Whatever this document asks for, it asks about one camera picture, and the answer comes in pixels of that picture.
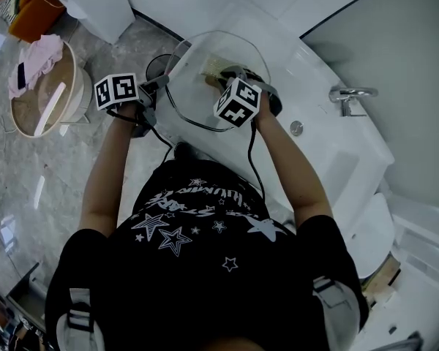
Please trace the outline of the person's right forearm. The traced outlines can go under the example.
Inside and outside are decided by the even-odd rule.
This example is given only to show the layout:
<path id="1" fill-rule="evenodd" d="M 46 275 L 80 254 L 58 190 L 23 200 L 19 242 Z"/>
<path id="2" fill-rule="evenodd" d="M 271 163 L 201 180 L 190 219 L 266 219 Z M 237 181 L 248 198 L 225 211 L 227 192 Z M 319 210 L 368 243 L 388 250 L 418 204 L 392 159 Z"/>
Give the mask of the person's right forearm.
<path id="1" fill-rule="evenodd" d="M 314 216 L 332 217 L 331 206 L 317 173 L 272 114 L 265 91 L 260 95 L 255 124 L 293 209 L 296 226 L 300 227 Z"/>

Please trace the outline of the white washbasin cabinet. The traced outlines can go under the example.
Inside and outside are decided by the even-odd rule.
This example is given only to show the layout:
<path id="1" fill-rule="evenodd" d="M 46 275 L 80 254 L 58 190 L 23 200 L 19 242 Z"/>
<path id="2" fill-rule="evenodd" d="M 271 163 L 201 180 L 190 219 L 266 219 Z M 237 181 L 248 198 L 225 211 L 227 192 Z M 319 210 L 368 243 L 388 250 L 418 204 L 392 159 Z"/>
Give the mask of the white washbasin cabinet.
<path id="1" fill-rule="evenodd" d="M 213 30 L 237 34 L 258 48 L 282 103 L 278 121 L 286 132 L 293 121 L 304 125 L 293 141 L 318 174 L 342 233 L 350 235 L 394 161 L 371 119 L 357 102 L 353 114 L 366 116 L 342 117 L 340 106 L 329 100 L 339 78 L 297 35 L 257 7 L 228 7 Z M 166 90 L 160 93 L 156 115 L 170 137 L 187 141 L 252 184 L 263 185 L 268 198 L 289 206 L 266 146 L 262 138 L 251 136 L 249 125 L 226 132 L 194 126 L 179 117 Z"/>

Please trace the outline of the wooden toilet base board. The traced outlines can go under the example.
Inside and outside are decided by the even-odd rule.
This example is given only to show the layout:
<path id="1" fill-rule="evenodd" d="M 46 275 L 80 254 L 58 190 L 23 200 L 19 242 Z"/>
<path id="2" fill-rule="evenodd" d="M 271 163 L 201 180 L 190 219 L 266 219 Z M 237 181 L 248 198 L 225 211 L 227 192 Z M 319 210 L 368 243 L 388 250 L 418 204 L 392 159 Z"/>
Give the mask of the wooden toilet base board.
<path id="1" fill-rule="evenodd" d="M 391 285 L 401 272 L 400 262 L 389 254 L 373 275 L 362 282 L 363 295 L 372 308 L 391 295 Z"/>

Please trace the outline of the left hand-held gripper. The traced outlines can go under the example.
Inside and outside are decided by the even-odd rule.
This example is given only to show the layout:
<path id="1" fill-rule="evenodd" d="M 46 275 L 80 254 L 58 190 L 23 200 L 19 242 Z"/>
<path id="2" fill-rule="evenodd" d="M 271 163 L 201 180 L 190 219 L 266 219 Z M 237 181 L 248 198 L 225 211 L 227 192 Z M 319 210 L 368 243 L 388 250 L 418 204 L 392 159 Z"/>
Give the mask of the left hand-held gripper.
<path id="1" fill-rule="evenodd" d="M 154 114 L 157 91 L 166 87 L 169 81 L 169 75 L 163 74 L 139 85 L 135 73 L 108 75 L 94 84 L 97 109 L 134 124 L 132 137 L 144 137 L 157 122 Z M 120 114 L 125 104 L 136 107 L 133 117 Z"/>

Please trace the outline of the yellow sponge cloth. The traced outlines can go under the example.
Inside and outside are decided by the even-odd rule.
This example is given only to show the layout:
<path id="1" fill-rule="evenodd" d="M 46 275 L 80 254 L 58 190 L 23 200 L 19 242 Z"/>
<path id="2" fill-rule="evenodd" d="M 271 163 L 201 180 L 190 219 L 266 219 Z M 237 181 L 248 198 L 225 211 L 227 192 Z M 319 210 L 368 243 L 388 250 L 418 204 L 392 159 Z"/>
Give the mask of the yellow sponge cloth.
<path id="1" fill-rule="evenodd" d="M 239 64 L 218 56 L 210 56 L 205 60 L 200 74 L 204 76 L 204 80 L 207 85 L 215 88 L 221 88 L 223 86 L 221 86 L 219 83 L 220 73 L 233 65 Z"/>

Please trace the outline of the white toilet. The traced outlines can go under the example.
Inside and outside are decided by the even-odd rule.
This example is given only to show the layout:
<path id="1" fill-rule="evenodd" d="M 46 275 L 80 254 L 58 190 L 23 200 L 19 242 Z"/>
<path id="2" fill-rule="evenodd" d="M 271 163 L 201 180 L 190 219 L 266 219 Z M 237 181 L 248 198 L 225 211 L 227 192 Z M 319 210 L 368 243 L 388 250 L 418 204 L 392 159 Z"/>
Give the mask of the white toilet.
<path id="1" fill-rule="evenodd" d="M 394 223 L 382 193 L 372 196 L 346 241 L 360 279 L 366 279 L 383 264 L 395 239 Z"/>

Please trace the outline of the black shoe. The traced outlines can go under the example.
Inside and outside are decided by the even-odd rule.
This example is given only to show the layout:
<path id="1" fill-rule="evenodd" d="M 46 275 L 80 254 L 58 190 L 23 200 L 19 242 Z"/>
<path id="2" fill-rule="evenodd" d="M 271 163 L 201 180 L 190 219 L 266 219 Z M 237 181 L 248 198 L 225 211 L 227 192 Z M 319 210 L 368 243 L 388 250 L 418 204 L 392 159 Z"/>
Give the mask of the black shoe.
<path id="1" fill-rule="evenodd" d="M 187 161 L 197 159 L 195 149 L 188 143 L 177 143 L 174 148 L 174 159 L 178 161 Z"/>

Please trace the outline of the person's left forearm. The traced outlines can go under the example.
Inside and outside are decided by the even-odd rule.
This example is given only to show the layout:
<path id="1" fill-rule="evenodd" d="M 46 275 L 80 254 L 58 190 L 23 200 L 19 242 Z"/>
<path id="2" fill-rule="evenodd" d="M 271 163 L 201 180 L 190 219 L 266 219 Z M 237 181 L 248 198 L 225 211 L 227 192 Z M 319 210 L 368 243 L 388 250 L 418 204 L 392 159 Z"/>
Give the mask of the person's left forearm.
<path id="1" fill-rule="evenodd" d="M 110 124 L 83 193 L 80 229 L 96 230 L 106 237 L 116 230 L 135 111 L 135 105 L 124 105 L 123 119 L 115 118 Z"/>

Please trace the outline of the black waste bin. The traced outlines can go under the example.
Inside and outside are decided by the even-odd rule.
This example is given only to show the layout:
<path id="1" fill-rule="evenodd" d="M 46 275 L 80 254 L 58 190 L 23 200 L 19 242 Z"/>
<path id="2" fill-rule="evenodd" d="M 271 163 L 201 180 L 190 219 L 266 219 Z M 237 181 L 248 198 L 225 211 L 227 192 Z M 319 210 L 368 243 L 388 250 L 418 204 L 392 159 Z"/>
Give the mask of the black waste bin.
<path id="1" fill-rule="evenodd" d="M 177 60 L 172 54 L 162 54 L 153 58 L 145 71 L 145 77 L 147 81 L 151 81 L 164 74 L 168 75 L 172 68 L 175 67 Z"/>

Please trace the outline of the round beige side table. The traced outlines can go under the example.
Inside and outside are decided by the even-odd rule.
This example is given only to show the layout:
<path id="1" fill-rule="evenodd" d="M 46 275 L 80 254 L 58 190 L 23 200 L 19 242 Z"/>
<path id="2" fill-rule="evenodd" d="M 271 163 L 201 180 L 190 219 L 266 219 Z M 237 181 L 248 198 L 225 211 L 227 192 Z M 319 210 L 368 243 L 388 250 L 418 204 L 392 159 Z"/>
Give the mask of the round beige side table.
<path id="1" fill-rule="evenodd" d="M 38 138 L 61 125 L 88 124 L 87 112 L 93 84 L 86 70 L 78 65 L 68 42 L 53 69 L 41 75 L 34 89 L 10 102 L 16 129 L 25 137 Z"/>

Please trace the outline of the chrome faucet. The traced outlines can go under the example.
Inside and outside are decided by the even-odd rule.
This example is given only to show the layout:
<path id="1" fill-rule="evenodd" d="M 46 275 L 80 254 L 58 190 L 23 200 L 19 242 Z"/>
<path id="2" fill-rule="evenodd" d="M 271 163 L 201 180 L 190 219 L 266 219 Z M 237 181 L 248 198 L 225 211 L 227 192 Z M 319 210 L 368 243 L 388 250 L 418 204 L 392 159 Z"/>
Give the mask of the chrome faucet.
<path id="1" fill-rule="evenodd" d="M 365 114 L 352 114 L 350 103 L 362 97 L 377 97 L 376 88 L 343 88 L 334 86 L 329 92 L 329 100 L 339 104 L 342 117 L 365 117 Z"/>

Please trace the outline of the pink cloth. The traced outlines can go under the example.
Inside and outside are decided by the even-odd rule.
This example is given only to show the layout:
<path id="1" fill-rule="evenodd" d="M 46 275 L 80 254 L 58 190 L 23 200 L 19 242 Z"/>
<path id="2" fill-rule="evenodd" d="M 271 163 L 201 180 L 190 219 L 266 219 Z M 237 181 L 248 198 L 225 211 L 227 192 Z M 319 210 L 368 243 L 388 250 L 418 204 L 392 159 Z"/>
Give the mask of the pink cloth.
<path id="1" fill-rule="evenodd" d="M 48 74 L 54 64 L 62 59 L 64 42 L 56 34 L 42 35 L 39 40 L 22 50 L 18 64 L 13 69 L 8 81 L 10 99 L 18 98 L 28 90 L 33 90 L 41 75 Z M 19 90 L 17 71 L 19 63 L 25 64 L 26 87 Z"/>

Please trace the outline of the glass vessel sink bowl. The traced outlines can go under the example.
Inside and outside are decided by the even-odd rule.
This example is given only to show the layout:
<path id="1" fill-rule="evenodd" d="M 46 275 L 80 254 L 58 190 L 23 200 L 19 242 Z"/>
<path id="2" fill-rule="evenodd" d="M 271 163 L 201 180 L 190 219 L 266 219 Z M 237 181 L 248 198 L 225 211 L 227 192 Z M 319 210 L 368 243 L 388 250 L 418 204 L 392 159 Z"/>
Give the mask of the glass vessel sink bowl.
<path id="1" fill-rule="evenodd" d="M 207 85 L 200 74 L 208 57 L 218 56 L 236 62 L 271 86 L 264 57 L 252 42 L 237 34 L 223 30 L 196 34 L 180 42 L 172 55 L 177 62 L 168 74 L 170 81 L 165 87 L 169 102 L 184 121 L 212 132 L 238 127 L 214 116 L 214 105 L 222 91 Z"/>

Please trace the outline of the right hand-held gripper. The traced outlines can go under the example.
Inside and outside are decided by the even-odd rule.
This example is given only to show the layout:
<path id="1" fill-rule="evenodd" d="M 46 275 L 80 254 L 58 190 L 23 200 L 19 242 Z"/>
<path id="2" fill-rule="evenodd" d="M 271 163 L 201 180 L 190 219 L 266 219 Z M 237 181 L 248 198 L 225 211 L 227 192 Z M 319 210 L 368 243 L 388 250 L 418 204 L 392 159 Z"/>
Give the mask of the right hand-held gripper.
<path id="1" fill-rule="evenodd" d="M 219 84 L 222 94 L 214 105 L 214 116 L 234 127 L 241 127 L 258 114 L 263 93 L 268 96 L 271 113 L 278 116 L 282 112 L 277 90 L 239 65 L 222 71 Z"/>

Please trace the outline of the black star-print shirt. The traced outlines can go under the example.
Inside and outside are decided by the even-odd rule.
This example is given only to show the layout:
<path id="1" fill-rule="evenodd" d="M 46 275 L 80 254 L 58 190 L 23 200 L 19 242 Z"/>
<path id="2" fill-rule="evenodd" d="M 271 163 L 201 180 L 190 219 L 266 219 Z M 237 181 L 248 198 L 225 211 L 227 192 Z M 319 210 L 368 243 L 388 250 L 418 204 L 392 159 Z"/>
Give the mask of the black star-print shirt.
<path id="1" fill-rule="evenodd" d="M 113 234 L 70 237 L 47 294 L 52 343 L 80 288 L 107 351 L 198 351 L 224 338 L 329 351 L 325 312 L 350 337 L 369 315 L 331 217 L 291 232 L 246 181 L 208 160 L 161 164 Z"/>

